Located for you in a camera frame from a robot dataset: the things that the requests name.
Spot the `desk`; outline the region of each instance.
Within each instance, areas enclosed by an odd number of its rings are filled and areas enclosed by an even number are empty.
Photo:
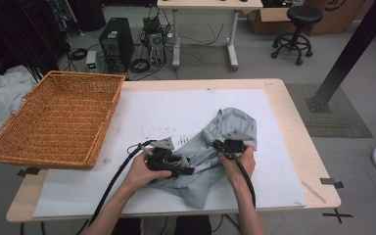
[[[341,204],[333,185],[321,184],[319,178],[329,178],[308,135],[296,107],[280,79],[225,79],[125,82],[122,91],[177,91],[214,89],[263,89],[283,136],[293,167],[301,182],[306,199],[305,209],[336,208]],[[41,193],[46,170],[27,175],[11,204],[7,219],[11,222],[73,219],[78,217],[32,217]]]
[[[170,8],[173,11],[173,61],[174,68],[179,67],[179,53],[180,53],[180,39],[178,36],[178,9],[229,9],[233,10],[231,20],[230,37],[227,38],[227,49],[230,57],[231,68],[236,71],[238,69],[238,62],[236,51],[234,49],[234,36],[237,27],[237,19],[239,10],[253,10],[262,8],[259,0],[249,0],[242,2],[240,0],[159,0],[158,7]]]

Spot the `desk leg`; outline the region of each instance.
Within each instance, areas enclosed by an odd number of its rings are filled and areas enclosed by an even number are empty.
[[[178,23],[177,23],[177,9],[173,9],[173,60],[172,65],[174,68],[179,67],[179,52],[180,52],[180,41],[178,34]]]
[[[237,62],[237,56],[236,51],[234,49],[234,36],[236,34],[236,27],[237,27],[237,19],[239,17],[239,11],[234,10],[233,12],[233,18],[231,21],[231,32],[230,32],[230,38],[227,38],[227,48],[228,48],[228,55],[230,56],[230,63],[231,68],[234,71],[237,71],[239,68],[239,63]]]

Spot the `gray fabric bag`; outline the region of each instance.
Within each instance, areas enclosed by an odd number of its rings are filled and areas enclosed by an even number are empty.
[[[253,137],[244,141],[257,148],[257,123],[243,111],[227,108],[219,110],[216,117],[197,135],[189,140],[174,155],[183,156],[189,161],[181,161],[182,166],[194,167],[192,175],[179,175],[178,178],[161,179],[147,187],[156,187],[170,194],[182,197],[187,206],[203,209],[210,188],[224,174],[224,168],[219,163],[217,151],[212,146],[215,139],[223,141],[223,134],[239,130]]]

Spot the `black stool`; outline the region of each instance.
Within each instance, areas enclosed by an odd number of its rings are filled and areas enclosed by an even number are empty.
[[[300,66],[304,62],[301,59],[303,50],[307,49],[307,57],[311,57],[313,55],[309,40],[301,35],[302,28],[307,24],[316,24],[320,22],[322,20],[322,13],[307,6],[297,6],[291,7],[288,10],[287,15],[292,21],[292,24],[296,27],[295,33],[286,33],[276,37],[273,42],[273,48],[277,48],[277,50],[271,53],[271,58],[275,59],[282,48],[286,48],[289,51],[298,51],[299,56],[296,60],[296,65]],[[290,35],[292,35],[292,39],[286,38],[286,36]]]

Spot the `table surface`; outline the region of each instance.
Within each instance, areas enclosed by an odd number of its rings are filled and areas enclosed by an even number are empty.
[[[200,90],[200,89],[263,89],[283,136],[296,175],[306,198],[305,209],[336,208],[341,199],[333,185],[323,185],[320,178],[329,174],[320,159],[304,123],[280,79],[216,79],[216,80],[161,80],[125,82],[122,91]],[[75,217],[32,217],[41,193],[46,170],[38,175],[27,175],[23,180],[7,219],[11,222],[73,219]]]
[[[158,7],[172,9],[231,9],[252,10],[262,8],[260,0],[159,0]]]

